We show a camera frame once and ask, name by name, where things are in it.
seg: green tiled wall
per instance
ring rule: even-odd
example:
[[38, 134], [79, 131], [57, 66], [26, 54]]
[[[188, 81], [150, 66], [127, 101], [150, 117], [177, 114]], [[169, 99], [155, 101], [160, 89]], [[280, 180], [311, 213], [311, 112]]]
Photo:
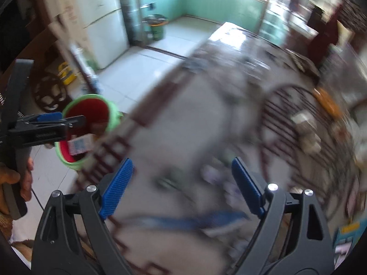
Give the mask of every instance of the green tiled wall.
[[185, 14], [214, 22], [231, 22], [254, 32], [260, 20], [264, 1], [260, 0], [141, 0], [142, 4], [156, 2], [156, 9], [143, 9], [143, 17], [159, 13], [169, 20]]

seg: white refrigerator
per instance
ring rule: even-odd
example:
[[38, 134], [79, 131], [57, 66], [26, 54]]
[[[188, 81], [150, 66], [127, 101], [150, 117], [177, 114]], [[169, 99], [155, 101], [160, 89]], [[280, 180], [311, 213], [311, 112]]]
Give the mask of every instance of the white refrigerator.
[[129, 47], [119, 0], [56, 0], [69, 36], [105, 68]]

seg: yellow label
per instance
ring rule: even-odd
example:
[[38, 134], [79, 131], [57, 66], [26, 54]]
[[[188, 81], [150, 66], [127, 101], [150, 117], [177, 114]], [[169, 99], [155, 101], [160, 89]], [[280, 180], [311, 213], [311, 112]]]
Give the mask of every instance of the yellow label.
[[359, 229], [359, 222], [352, 223], [350, 225], [346, 225], [340, 229], [341, 234], [347, 234], [348, 232], [355, 231], [356, 229]]

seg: silver bolt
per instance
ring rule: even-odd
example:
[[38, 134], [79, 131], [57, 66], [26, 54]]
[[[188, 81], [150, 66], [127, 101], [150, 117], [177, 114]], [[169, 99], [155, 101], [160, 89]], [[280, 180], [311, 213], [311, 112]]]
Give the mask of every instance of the silver bolt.
[[275, 183], [270, 183], [268, 184], [267, 188], [270, 190], [270, 191], [276, 191], [278, 190], [278, 185], [275, 184]]
[[305, 195], [306, 196], [313, 196], [313, 191], [311, 189], [306, 189], [305, 190]]
[[51, 196], [52, 196], [53, 198], [57, 198], [58, 196], [60, 196], [60, 194], [61, 194], [60, 190], [55, 190], [55, 191], [53, 191], [53, 192], [51, 193]]
[[87, 187], [87, 191], [88, 192], [95, 192], [97, 190], [97, 186], [96, 185], [89, 185]]

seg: orange object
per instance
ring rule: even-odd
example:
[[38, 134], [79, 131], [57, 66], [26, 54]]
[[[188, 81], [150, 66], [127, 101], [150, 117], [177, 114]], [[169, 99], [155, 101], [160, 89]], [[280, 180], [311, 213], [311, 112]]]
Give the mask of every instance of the orange object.
[[343, 113], [339, 107], [335, 103], [335, 101], [331, 98], [328, 92], [326, 92], [322, 88], [316, 88], [313, 91], [313, 96], [317, 99], [317, 101], [321, 104], [321, 106], [335, 119], [340, 119], [343, 116]]

